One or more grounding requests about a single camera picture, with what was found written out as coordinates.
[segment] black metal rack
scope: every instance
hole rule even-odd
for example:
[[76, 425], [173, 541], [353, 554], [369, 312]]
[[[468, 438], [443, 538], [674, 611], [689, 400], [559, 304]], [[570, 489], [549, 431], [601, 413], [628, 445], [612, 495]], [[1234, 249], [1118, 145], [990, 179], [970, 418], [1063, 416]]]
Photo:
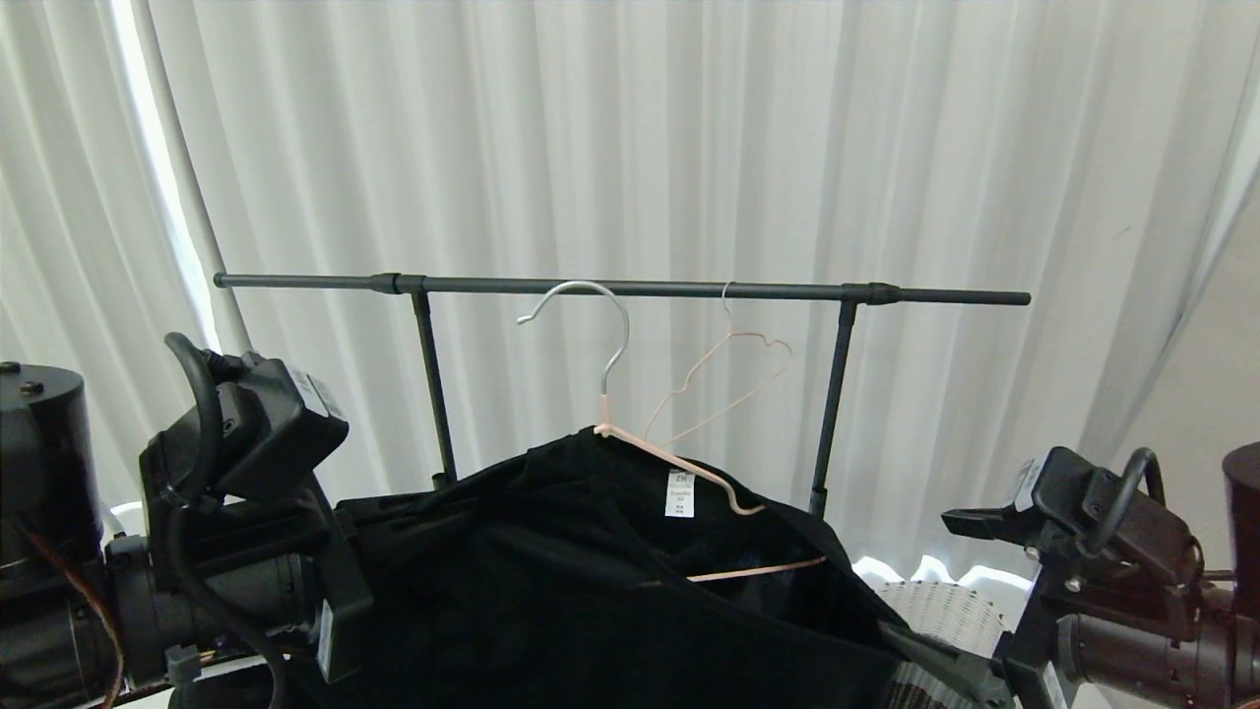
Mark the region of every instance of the black metal rack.
[[[370, 276], [314, 276], [314, 275], [247, 275], [215, 273], [219, 287], [311, 287], [338, 290], [374, 290], [389, 295], [411, 295], [420, 327], [421, 356], [425, 379], [428, 383], [433, 422], [437, 427], [437, 446], [442, 458], [442, 472], [433, 476], [437, 484], [456, 480], [455, 452], [451, 447], [451, 428], [446, 417], [446, 398], [442, 394], [442, 375], [437, 364], [437, 344], [433, 339], [433, 311], [430, 292], [496, 292], [543, 293], [570, 278], [496, 278], [496, 277], [440, 277], [410, 273], [375, 273]], [[849, 340], [857, 320], [858, 305], [887, 305], [891, 302], [953, 302], [963, 305], [1027, 305], [1032, 296], [1027, 292], [1000, 290], [932, 290], [888, 285], [886, 282], [813, 285], [777, 282], [698, 282], [649, 280], [600, 280], [600, 283], [619, 296], [656, 297], [727, 297], [753, 300], [829, 300], [840, 303], [835, 331], [835, 349], [832, 353], [832, 374], [827, 384], [827, 404], [823, 409], [823, 428], [819, 432], [818, 457], [814, 462], [814, 482], [810, 489], [809, 511], [822, 516], [827, 506], [827, 470], [832, 457], [832, 440], [835, 437], [835, 418], [840, 407], [840, 388], [849, 356]], [[557, 295], [597, 295], [588, 287], [575, 287]]]

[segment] curtain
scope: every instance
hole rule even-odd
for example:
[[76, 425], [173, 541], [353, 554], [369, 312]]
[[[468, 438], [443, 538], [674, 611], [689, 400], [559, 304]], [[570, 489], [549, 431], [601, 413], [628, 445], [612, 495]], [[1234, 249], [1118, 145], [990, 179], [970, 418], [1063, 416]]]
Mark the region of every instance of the curtain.
[[203, 336], [115, 30], [105, 4], [0, 5], [0, 354], [83, 375], [107, 506], [192, 406], [163, 335]]
[[[1109, 460], [1236, 209], [1251, 3], [139, 3], [155, 91], [236, 272], [843, 282], [1029, 290], [1031, 307], [859, 311], [827, 519], [856, 555], [1019, 568], [944, 531], [1055, 445]], [[460, 474], [597, 421], [601, 298], [435, 295]], [[352, 422], [334, 499], [440, 470], [410, 302], [234, 292], [252, 344]], [[629, 298], [614, 421], [641, 431], [727, 327]], [[732, 303], [788, 377], [675, 451], [805, 505], [827, 303]], [[782, 363], [738, 343], [654, 440]]]

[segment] black cable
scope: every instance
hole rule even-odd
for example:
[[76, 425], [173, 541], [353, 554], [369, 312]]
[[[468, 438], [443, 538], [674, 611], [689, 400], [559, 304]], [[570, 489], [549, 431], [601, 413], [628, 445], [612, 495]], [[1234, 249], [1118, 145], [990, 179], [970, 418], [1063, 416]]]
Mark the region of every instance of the black cable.
[[1155, 458], [1154, 451], [1138, 448], [1133, 452], [1133, 456], [1129, 456], [1129, 462], [1124, 466], [1124, 476], [1120, 477], [1120, 490], [1115, 494], [1115, 499], [1111, 500], [1111, 508], [1099, 520], [1099, 526], [1094, 528], [1094, 534], [1090, 535], [1087, 550], [1091, 554], [1101, 554], [1102, 549], [1111, 542], [1111, 538], [1115, 536], [1116, 530], [1120, 529], [1120, 523], [1124, 521], [1124, 516], [1129, 514], [1129, 506], [1133, 505], [1133, 496], [1138, 492], [1138, 484], [1142, 482], [1143, 477], [1147, 480], [1147, 495], [1155, 502], [1164, 505], [1164, 479], [1159, 472], [1159, 460]]
[[[197, 402], [198, 423], [200, 427], [197, 446], [197, 461], [193, 470], [184, 476], [179, 484], [178, 492], [184, 500], [198, 501], [205, 494], [210, 479], [214, 475], [215, 463], [219, 456], [219, 445], [223, 437], [223, 409], [219, 406], [218, 392], [210, 377], [209, 368], [202, 351], [193, 343], [178, 331], [169, 332], [165, 337], [166, 346], [175, 353], [188, 384], [193, 388], [193, 398]], [[188, 526], [189, 506], [180, 506], [171, 510], [166, 524], [166, 548], [170, 557], [175, 578], [179, 579], [184, 593], [208, 615], [223, 623], [223, 627], [236, 633], [242, 641], [253, 649], [271, 670], [271, 709], [281, 709], [287, 700], [287, 680], [285, 676], [285, 656], [280, 652], [271, 638], [258, 630], [224, 602], [214, 589], [205, 584], [193, 570], [188, 560], [188, 550], [184, 548], [184, 536]]]

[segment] black garment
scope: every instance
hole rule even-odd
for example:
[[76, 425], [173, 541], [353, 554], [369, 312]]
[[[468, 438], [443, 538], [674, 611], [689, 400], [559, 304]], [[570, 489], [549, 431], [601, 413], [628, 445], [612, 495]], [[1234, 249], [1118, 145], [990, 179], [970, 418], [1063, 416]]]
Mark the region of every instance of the black garment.
[[830, 528], [719, 471], [766, 510], [738, 516], [697, 480], [694, 518], [667, 518], [668, 472], [587, 429], [426, 497], [411, 524], [447, 531], [373, 583], [365, 669], [319, 705], [883, 705], [902, 660], [876, 622], [903, 622]]

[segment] clothes hanger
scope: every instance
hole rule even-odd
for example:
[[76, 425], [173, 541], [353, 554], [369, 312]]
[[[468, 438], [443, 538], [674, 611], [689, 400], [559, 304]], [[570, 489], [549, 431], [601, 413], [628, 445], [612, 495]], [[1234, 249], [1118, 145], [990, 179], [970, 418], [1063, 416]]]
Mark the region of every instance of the clothes hanger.
[[617, 438], [625, 443], [629, 443], [630, 446], [634, 446], [640, 451], [644, 451], [646, 453], [655, 456], [656, 458], [660, 458], [662, 461], [665, 461], [667, 463], [674, 466], [675, 468], [699, 476], [701, 479], [704, 479], [711, 484], [721, 487], [722, 490], [726, 491], [727, 502], [731, 505], [731, 511], [735, 513], [736, 515], [756, 515], [757, 513], [765, 510], [764, 505], [757, 505], [756, 508], [741, 508], [738, 499], [736, 499], [735, 489], [731, 487], [731, 484], [722, 480], [721, 476], [711, 474], [709, 471], [706, 471], [704, 468], [689, 461], [684, 461], [663, 448], [653, 446], [651, 443], [648, 443], [646, 441], [619, 428], [616, 424], [612, 423], [612, 416], [609, 406], [609, 373], [612, 372], [612, 366], [617, 364], [617, 360], [621, 359], [621, 354], [625, 353], [626, 346], [629, 346], [630, 344], [630, 312], [626, 311], [625, 305], [622, 305], [621, 301], [617, 300], [617, 296], [611, 290], [609, 290], [601, 283], [590, 280], [564, 281], [548, 290], [543, 295], [542, 300], [539, 300], [538, 303], [534, 305], [534, 309], [528, 315], [520, 315], [519, 317], [517, 317], [517, 324], [523, 325], [529, 320], [533, 320], [534, 317], [538, 316], [538, 311], [542, 310], [544, 305], [547, 305], [547, 301], [551, 300], [553, 295], [564, 290], [570, 290], [572, 287], [588, 287], [591, 290], [598, 291], [600, 293], [606, 295], [609, 300], [612, 300], [612, 303], [616, 305], [617, 310], [621, 311], [621, 330], [622, 330], [621, 345], [617, 346], [617, 350], [612, 353], [612, 359], [610, 359], [609, 364], [604, 366], [604, 377], [600, 378], [600, 409], [604, 413], [604, 421], [595, 427], [595, 433], [605, 438], [607, 437]]
[[651, 424], [654, 424], [656, 422], [656, 417], [659, 417], [660, 413], [665, 409], [665, 404], [669, 404], [669, 402], [673, 398], [675, 398], [679, 394], [687, 392], [687, 388], [689, 388], [692, 385], [692, 378], [696, 377], [696, 373], [698, 373], [699, 369], [703, 368], [706, 363], [708, 363], [709, 360], [713, 359], [713, 356], [714, 356], [714, 354], [717, 354], [718, 349], [722, 349], [722, 346], [724, 346], [732, 339], [735, 339], [737, 336], [756, 336], [756, 337], [761, 339], [761, 344], [764, 344], [765, 346], [774, 346], [776, 344], [780, 344], [780, 345], [782, 345], [784, 349], [788, 350], [788, 361], [784, 363], [784, 366], [780, 368], [775, 374], [770, 375], [766, 380], [764, 380], [757, 387], [750, 389], [747, 393], [745, 393], [743, 397], [741, 397], [741, 398], [736, 399], [735, 402], [727, 404], [726, 408], [722, 409], [721, 412], [711, 416], [709, 418], [707, 418], [703, 422], [693, 426], [692, 428], [684, 431], [683, 433], [677, 434], [673, 438], [662, 442], [659, 446], [662, 446], [662, 447], [669, 446], [670, 443], [674, 443], [674, 442], [677, 442], [677, 441], [679, 441], [679, 440], [682, 440], [682, 438], [684, 438], [687, 436], [690, 436], [690, 434], [696, 433], [697, 431], [699, 431], [703, 427], [708, 426], [711, 422], [718, 419], [719, 417], [722, 417], [723, 414], [726, 414], [731, 409], [735, 409], [740, 404], [743, 404], [745, 402], [747, 402], [748, 399], [751, 399], [756, 393], [759, 393], [762, 389], [765, 389], [770, 383], [772, 383], [776, 379], [779, 379], [780, 377], [782, 377], [784, 373], [788, 372], [788, 368], [791, 366], [791, 360], [795, 356], [795, 353], [793, 351], [791, 345], [788, 344], [786, 341], [784, 341], [781, 339], [770, 339], [769, 336], [765, 335], [765, 332], [760, 332], [760, 331], [736, 331], [735, 330], [735, 316], [731, 315], [731, 305], [726, 300], [726, 290], [728, 287], [731, 287], [732, 282], [735, 282], [735, 281], [733, 280], [728, 280], [728, 281], [726, 281], [726, 285], [722, 286], [722, 309], [726, 310], [726, 334], [722, 336], [722, 339], [717, 340], [717, 343], [713, 344], [713, 346], [711, 346], [708, 351], [704, 353], [704, 356], [701, 358], [701, 360], [698, 363], [696, 363], [694, 366], [692, 366], [690, 372], [687, 373], [687, 378], [683, 380], [683, 387], [680, 389], [675, 389], [675, 390], [670, 392], [669, 394], [665, 395], [664, 399], [660, 400], [660, 404], [656, 406], [656, 411], [651, 413], [651, 418], [648, 419], [648, 426], [643, 431], [643, 440], [644, 441], [648, 441], [648, 434], [651, 432]]

